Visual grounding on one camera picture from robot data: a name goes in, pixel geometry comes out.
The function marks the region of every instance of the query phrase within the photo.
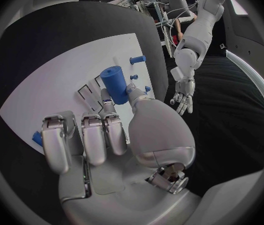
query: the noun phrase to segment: blue knob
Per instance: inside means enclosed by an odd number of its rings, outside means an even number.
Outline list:
[[[34,142],[36,142],[38,145],[43,146],[43,139],[42,139],[41,133],[39,131],[36,131],[33,134],[32,140]]]
[[[145,86],[144,89],[145,89],[146,92],[151,91],[151,88],[149,86]]]
[[[131,57],[130,58],[130,63],[136,64],[136,63],[140,63],[140,62],[145,62],[146,61],[146,56],[137,56],[137,57]]]
[[[132,79],[138,79],[138,75],[135,74],[135,75],[133,75],[133,76],[130,76],[130,79],[131,79],[131,80],[132,80]]]

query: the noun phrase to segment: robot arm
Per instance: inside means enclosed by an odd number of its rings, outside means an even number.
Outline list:
[[[177,112],[193,112],[193,96],[195,92],[195,70],[198,69],[212,41],[214,24],[224,13],[225,0],[199,0],[197,19],[186,29],[183,39],[178,44],[174,58],[177,67],[170,72],[176,81],[175,95],[171,105],[179,103]]]

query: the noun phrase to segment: black mat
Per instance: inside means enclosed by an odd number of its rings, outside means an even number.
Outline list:
[[[174,59],[166,59],[166,66],[169,87],[164,102],[171,106]],[[228,58],[205,58],[195,72],[193,113],[182,117],[196,143],[195,162],[186,171],[193,193],[203,196],[214,185],[264,167],[264,99]]]

